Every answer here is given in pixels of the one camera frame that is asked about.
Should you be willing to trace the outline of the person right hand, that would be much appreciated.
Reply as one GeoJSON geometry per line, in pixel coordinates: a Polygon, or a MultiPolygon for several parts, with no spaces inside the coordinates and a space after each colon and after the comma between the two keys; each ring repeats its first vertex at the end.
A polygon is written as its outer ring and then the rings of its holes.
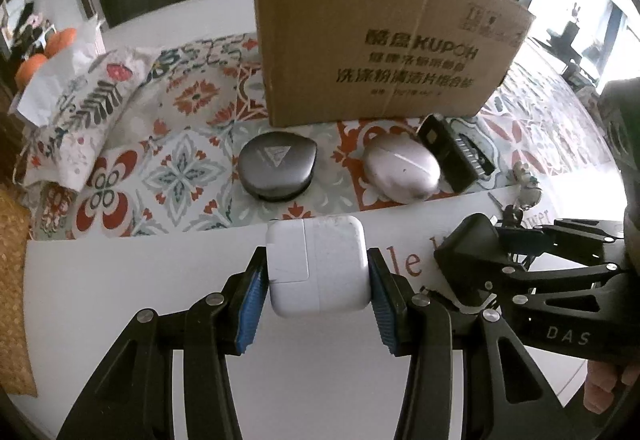
{"type": "Polygon", "coordinates": [[[630,362],[618,374],[613,364],[589,360],[584,385],[584,407],[591,413],[600,415],[614,402],[614,389],[621,382],[632,387],[639,377],[639,360],[630,362]]]}

